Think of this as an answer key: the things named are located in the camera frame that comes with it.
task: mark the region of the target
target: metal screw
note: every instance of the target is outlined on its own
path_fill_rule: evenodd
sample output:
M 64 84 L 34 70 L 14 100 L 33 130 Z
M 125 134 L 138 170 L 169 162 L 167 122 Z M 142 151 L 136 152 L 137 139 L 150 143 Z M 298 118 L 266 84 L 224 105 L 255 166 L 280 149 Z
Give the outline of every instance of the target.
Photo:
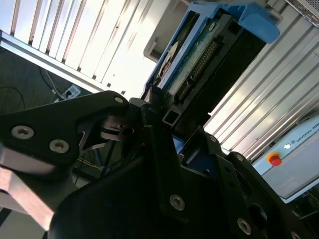
M 176 210 L 183 211 L 185 209 L 185 202 L 181 196 L 173 194 L 169 197 L 169 201 Z
M 244 234 L 246 234 L 246 235 L 250 235 L 251 234 L 250 225 L 248 224 L 248 222 L 246 222 L 245 219 L 238 218 L 237 219 L 237 224 L 238 224 L 239 228 L 244 232 Z
M 34 131 L 28 126 L 18 125 L 11 130 L 11 134 L 19 139 L 28 139 L 34 136 Z
M 119 103 L 123 103 L 124 101 L 123 101 L 123 99 L 121 99 L 120 97 L 115 97 L 114 98 L 117 102 L 119 102 Z
M 240 156 L 239 154 L 236 155 L 236 158 L 237 158 L 239 161 L 244 161 L 243 157 Z
M 211 139 L 211 141 L 217 142 L 217 139 L 214 136 L 210 135 L 209 138 Z
M 70 148 L 69 144 L 62 139 L 52 140 L 49 147 L 56 153 L 66 153 Z
M 213 29 L 214 29 L 214 27 L 215 27 L 215 25 L 216 25 L 216 23 L 215 22 L 213 22 L 212 24 L 211 24 L 211 26 L 209 27 L 209 31 L 212 31 Z
M 293 239 L 300 239 L 300 236 L 295 232 L 291 232 L 291 236 L 293 237 Z

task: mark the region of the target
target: green circuit board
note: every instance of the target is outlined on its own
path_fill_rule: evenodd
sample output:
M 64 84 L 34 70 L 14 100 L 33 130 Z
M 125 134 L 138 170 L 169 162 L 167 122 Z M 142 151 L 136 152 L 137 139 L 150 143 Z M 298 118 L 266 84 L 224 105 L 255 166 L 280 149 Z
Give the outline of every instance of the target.
M 167 86 L 167 96 L 175 95 L 187 78 L 191 77 L 191 79 L 195 80 L 196 76 L 198 76 L 203 69 L 203 66 L 210 58 L 209 56 L 212 55 L 218 46 L 217 43 L 214 42 L 217 25 L 217 21 L 212 21 L 200 33 L 188 55 Z

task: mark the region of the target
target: cable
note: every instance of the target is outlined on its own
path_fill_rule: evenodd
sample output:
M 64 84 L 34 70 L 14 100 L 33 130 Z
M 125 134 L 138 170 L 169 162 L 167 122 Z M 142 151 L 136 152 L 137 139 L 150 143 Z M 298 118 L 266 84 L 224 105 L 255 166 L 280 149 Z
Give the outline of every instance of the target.
M 50 77 L 48 71 L 47 71 L 47 70 L 44 70 L 44 72 L 46 73 L 46 75 L 48 76 L 49 80 L 51 81 L 51 83 L 52 83 L 52 85 L 53 85 L 53 87 L 54 87 L 55 92 L 59 95 L 59 97 L 60 97 L 61 99 L 64 99 L 64 100 L 65 100 L 65 98 L 58 92 L 57 88 L 55 87 L 55 84 L 54 84 L 52 78 Z
M 21 96 L 23 109 L 25 110 L 25 102 L 24 102 L 24 98 L 23 98 L 23 95 L 21 94 L 21 92 L 16 87 L 13 87 L 13 86 L 2 86 L 2 87 L 0 87 L 0 90 L 1 89 L 6 89 L 6 88 L 7 89 L 12 89 L 12 90 L 15 90 L 16 92 L 18 92 L 18 94 Z
M 79 170 L 82 168 L 83 161 L 84 161 L 84 155 L 83 155 L 82 162 L 81 162 L 81 164 L 80 164 Z M 75 180 L 75 182 L 74 182 L 74 185 L 77 183 L 78 179 L 79 179 L 79 174 L 78 174 L 78 176 L 76 177 L 76 180 Z
M 83 162 L 84 164 L 86 164 L 86 165 L 88 165 L 88 166 L 90 166 L 90 167 L 92 167 L 92 168 L 97 168 L 97 169 L 99 169 L 100 171 L 102 171 L 101 168 L 99 168 L 98 166 L 95 166 L 95 165 L 91 164 L 89 161 L 86 161 L 84 158 L 82 158 L 82 160 L 81 160 L 81 158 L 79 158 L 78 161 Z
M 45 82 L 45 84 L 48 86 L 48 88 L 50 89 L 50 91 L 52 91 L 52 92 L 57 96 L 57 98 L 58 98 L 59 100 L 62 100 L 62 101 L 65 100 L 65 99 L 61 96 L 61 94 L 57 91 L 57 89 L 56 89 L 56 87 L 55 87 L 55 84 L 53 83 L 53 81 L 52 81 L 51 77 L 49 76 L 48 72 L 47 72 L 46 70 L 44 70 L 44 71 L 46 72 L 47 76 L 49 77 L 49 80 L 51 81 L 51 83 L 52 83 L 52 85 L 53 85 L 54 88 L 52 88 L 52 87 L 49 85 L 49 83 L 47 83 L 47 81 L 45 80 L 45 77 L 44 77 L 44 75 L 43 75 L 43 73 L 42 73 L 41 67 L 38 66 L 38 68 L 39 68 L 39 72 L 40 72 L 40 75 L 41 75 L 41 77 L 42 77 L 42 80 L 43 80 L 43 81 Z

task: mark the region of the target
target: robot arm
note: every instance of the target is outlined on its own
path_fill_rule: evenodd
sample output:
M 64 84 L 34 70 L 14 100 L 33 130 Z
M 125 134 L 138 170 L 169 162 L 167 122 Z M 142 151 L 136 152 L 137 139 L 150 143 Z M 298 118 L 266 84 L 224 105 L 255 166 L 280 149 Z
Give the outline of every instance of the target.
M 313 238 L 252 165 L 239 153 L 225 156 L 202 127 L 178 156 L 141 99 L 107 91 L 0 122 L 2 193 L 51 239 Z M 123 142 L 124 165 L 76 190 L 73 164 L 108 140 Z M 190 169 L 194 159 L 207 168 Z

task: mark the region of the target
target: black plastic part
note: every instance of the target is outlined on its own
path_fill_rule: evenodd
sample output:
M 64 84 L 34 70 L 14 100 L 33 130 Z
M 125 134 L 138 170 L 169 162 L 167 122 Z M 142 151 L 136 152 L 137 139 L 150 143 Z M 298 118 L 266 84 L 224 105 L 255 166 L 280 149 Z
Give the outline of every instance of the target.
M 290 239 L 292 232 L 297 233 L 300 238 L 314 238 L 243 155 L 231 152 L 226 159 L 234 165 L 238 174 L 249 183 L 251 190 L 245 199 L 246 205 L 248 208 L 258 205 L 265 213 L 267 217 L 265 233 L 269 239 Z
M 150 85 L 147 93 L 145 94 L 144 100 L 149 103 L 155 111 L 159 112 L 163 100 L 161 89 L 159 87 Z
M 115 97 L 123 99 L 123 102 L 117 102 Z M 106 91 L 2 115 L 0 142 L 7 148 L 29 156 L 25 167 L 21 166 L 24 165 L 23 158 L 19 157 L 3 162 L 2 166 L 45 180 L 65 178 L 85 147 L 106 142 L 99 139 L 98 135 L 93 135 L 96 125 L 108 116 L 125 114 L 128 107 L 129 103 L 120 94 Z M 17 125 L 32 128 L 34 136 L 30 139 L 13 137 L 11 130 Z M 66 153 L 51 151 L 49 144 L 54 139 L 66 141 L 69 150 Z
M 178 211 L 169 201 L 173 194 L 181 196 L 185 201 L 188 198 L 172 136 L 165 130 L 160 116 L 150 105 L 143 105 L 141 110 L 144 123 L 145 157 L 151 163 L 150 170 L 154 174 L 160 209 L 165 216 L 171 216 L 186 223 L 189 220 L 189 207 Z
M 136 159 L 69 196 L 51 222 L 50 239 L 193 239 L 219 235 L 227 229 L 218 187 L 208 177 L 181 168 L 191 193 L 191 221 L 165 217 L 160 211 L 149 160 Z
M 211 112 L 254 60 L 265 43 L 248 31 L 240 31 L 238 39 L 216 67 L 212 61 L 183 104 L 174 106 L 180 113 L 172 132 L 187 141 L 199 125 L 204 125 Z

